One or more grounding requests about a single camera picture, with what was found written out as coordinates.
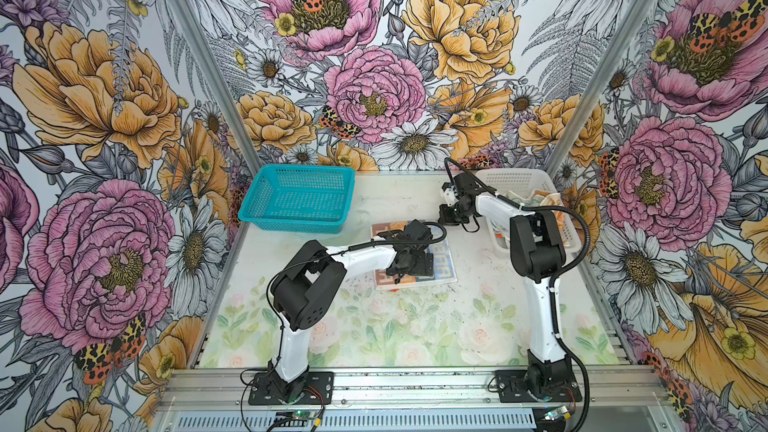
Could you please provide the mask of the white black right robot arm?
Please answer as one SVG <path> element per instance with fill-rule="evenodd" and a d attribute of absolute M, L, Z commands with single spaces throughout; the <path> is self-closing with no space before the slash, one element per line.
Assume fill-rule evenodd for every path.
<path fill-rule="evenodd" d="M 523 278 L 531 325 L 525 388 L 536 400 L 550 398 L 573 381 L 558 318 L 558 279 L 567 254 L 557 216 L 568 210 L 514 203 L 468 172 L 450 174 L 442 195 L 440 224 L 464 226 L 484 217 L 506 233 L 512 269 Z"/>

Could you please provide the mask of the striped rabbit lettering towel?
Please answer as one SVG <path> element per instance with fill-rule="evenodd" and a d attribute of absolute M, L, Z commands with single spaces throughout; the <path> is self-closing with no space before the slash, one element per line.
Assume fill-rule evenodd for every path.
<path fill-rule="evenodd" d="M 432 231 L 433 238 L 430 241 L 428 250 L 434 256 L 434 277 L 427 279 L 406 279 L 401 284 L 395 284 L 393 280 L 388 278 L 384 273 L 387 268 L 376 270 L 374 272 L 374 281 L 375 287 L 378 290 L 396 291 L 410 287 L 442 285 L 457 281 L 457 274 L 447 240 L 447 233 L 437 223 L 429 221 L 421 222 L 428 225 Z M 378 232 L 391 230 L 398 226 L 404 226 L 407 223 L 407 221 L 376 223 L 371 226 L 371 235 L 373 238 L 380 238 L 377 236 Z"/>

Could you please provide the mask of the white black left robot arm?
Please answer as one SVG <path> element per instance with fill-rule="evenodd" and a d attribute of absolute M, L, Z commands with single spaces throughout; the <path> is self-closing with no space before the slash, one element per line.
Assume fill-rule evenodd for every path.
<path fill-rule="evenodd" d="M 375 271 L 397 281 L 429 272 L 433 266 L 429 247 L 446 237 L 444 226 L 412 220 L 358 244 L 326 247 L 317 240 L 303 244 L 268 286 L 268 303 L 279 319 L 280 345 L 257 389 L 283 403 L 315 393 L 308 363 L 312 329 L 331 309 L 345 280 Z"/>

